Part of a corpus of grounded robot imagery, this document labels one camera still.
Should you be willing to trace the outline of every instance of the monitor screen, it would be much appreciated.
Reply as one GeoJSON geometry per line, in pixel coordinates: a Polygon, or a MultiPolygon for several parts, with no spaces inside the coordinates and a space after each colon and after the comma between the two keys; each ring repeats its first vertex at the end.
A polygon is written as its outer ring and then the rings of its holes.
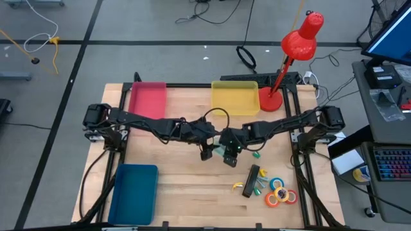
{"type": "Polygon", "coordinates": [[[363,55],[411,65],[411,1],[371,40],[363,55]]]}

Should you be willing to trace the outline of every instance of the black box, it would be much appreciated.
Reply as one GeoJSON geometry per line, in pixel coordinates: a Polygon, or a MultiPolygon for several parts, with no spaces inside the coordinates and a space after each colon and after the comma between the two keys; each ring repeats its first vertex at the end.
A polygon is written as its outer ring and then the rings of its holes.
{"type": "Polygon", "coordinates": [[[393,89],[403,82],[392,65],[368,67],[365,78],[371,89],[393,89]]]}

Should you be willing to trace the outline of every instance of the black floor stripe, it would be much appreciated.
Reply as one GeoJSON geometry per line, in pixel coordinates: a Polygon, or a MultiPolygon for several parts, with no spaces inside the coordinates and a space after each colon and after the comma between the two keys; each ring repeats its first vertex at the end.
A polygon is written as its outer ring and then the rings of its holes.
{"type": "MultiPolygon", "coordinates": [[[[30,44],[43,44],[45,40],[32,40],[30,44]]],[[[82,40],[60,40],[60,45],[81,45],[82,40]]],[[[16,43],[23,44],[24,40],[16,40],[16,43]]],[[[9,40],[0,40],[0,44],[12,44],[9,40]]],[[[241,46],[243,41],[166,41],[166,40],[90,40],[87,45],[103,46],[241,46]]],[[[246,46],[281,46],[281,42],[270,41],[248,41],[246,46]]],[[[355,42],[318,42],[318,47],[357,47],[355,42]]]]}
{"type": "Polygon", "coordinates": [[[84,39],[82,42],[82,46],[77,54],[76,61],[73,65],[73,70],[71,71],[70,78],[67,82],[66,89],[64,90],[62,100],[60,105],[58,106],[57,114],[53,122],[53,126],[51,127],[51,131],[46,141],[46,145],[44,146],[41,158],[39,160],[39,164],[37,165],[36,172],[34,173],[33,180],[31,181],[30,187],[28,189],[26,199],[24,200],[23,206],[20,210],[19,217],[17,218],[17,222],[15,224],[14,229],[22,229],[24,228],[24,224],[27,220],[31,205],[33,203],[34,197],[36,195],[37,189],[39,188],[40,180],[44,172],[44,168],[46,167],[48,158],[50,156],[51,147],[53,146],[54,140],[56,138],[56,134],[58,131],[58,127],[60,126],[61,120],[63,118],[64,110],[66,109],[67,102],[70,97],[71,89],[73,88],[74,82],[77,77],[78,70],[82,63],[85,48],[87,47],[87,42],[90,39],[92,29],[96,23],[96,19],[98,13],[100,11],[100,7],[103,0],[97,0],[96,6],[94,7],[94,11],[92,13],[89,26],[87,27],[87,31],[85,32],[84,39]]]}

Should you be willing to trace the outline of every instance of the wooden table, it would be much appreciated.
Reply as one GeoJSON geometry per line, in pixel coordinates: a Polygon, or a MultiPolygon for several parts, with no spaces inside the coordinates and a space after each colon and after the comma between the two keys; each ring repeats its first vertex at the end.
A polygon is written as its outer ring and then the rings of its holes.
{"type": "MultiPolygon", "coordinates": [[[[118,107],[121,88],[122,84],[107,84],[102,102],[118,107]]],[[[317,106],[312,86],[299,85],[297,88],[302,112],[317,106]]],[[[129,95],[125,108],[128,108],[129,95]]],[[[207,88],[167,88],[166,117],[185,117],[187,121],[198,119],[211,108],[210,97],[211,89],[207,88]]],[[[294,113],[292,100],[290,104],[294,113]]],[[[260,111],[256,116],[231,116],[230,127],[240,128],[247,122],[274,121],[285,117],[283,105],[276,112],[260,111]]],[[[226,125],[226,117],[222,115],[209,114],[207,120],[217,130],[222,130],[226,125]]],[[[102,152],[102,147],[103,142],[91,144],[85,170],[102,152]]],[[[328,155],[323,144],[317,145],[317,151],[328,155]]],[[[261,158],[256,159],[251,152],[244,150],[238,156],[237,166],[232,168],[223,163],[221,156],[215,154],[213,158],[201,161],[198,146],[180,142],[163,145],[152,134],[132,129],[125,163],[155,164],[159,168],[155,217],[151,226],[161,226],[163,221],[169,221],[171,227],[246,228],[262,223],[264,228],[304,228],[300,203],[282,203],[276,208],[266,206],[264,197],[269,192],[269,186],[261,190],[262,195],[252,195],[250,198],[241,195],[242,188],[231,191],[233,183],[245,182],[251,165],[257,164],[268,171],[268,177],[280,177],[286,188],[298,192],[295,170],[290,164],[292,151],[289,134],[284,132],[275,135],[260,154],[261,158]]],[[[87,177],[83,213],[87,212],[101,193],[107,159],[108,154],[91,169],[87,177]]],[[[329,160],[311,155],[311,165],[319,198],[337,221],[344,224],[329,160]]],[[[117,168],[117,163],[114,163],[113,168],[117,168]]],[[[107,198],[104,221],[109,215],[111,198],[111,195],[107,198]]],[[[315,224],[311,200],[307,194],[306,198],[310,223],[315,224]]],[[[72,221],[79,219],[77,199],[72,221]]]]}

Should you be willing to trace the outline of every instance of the red lamp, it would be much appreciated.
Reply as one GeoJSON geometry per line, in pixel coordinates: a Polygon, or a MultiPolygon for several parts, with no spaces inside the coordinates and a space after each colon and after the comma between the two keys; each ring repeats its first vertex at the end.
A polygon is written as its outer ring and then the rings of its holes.
{"type": "Polygon", "coordinates": [[[323,23],[324,18],[320,13],[311,13],[299,30],[291,31],[281,41],[281,47],[287,55],[285,66],[281,69],[274,86],[263,87],[259,90],[259,104],[262,110],[273,112],[283,104],[283,97],[278,92],[278,87],[294,60],[310,60],[314,57],[317,48],[315,36],[323,23]]]}

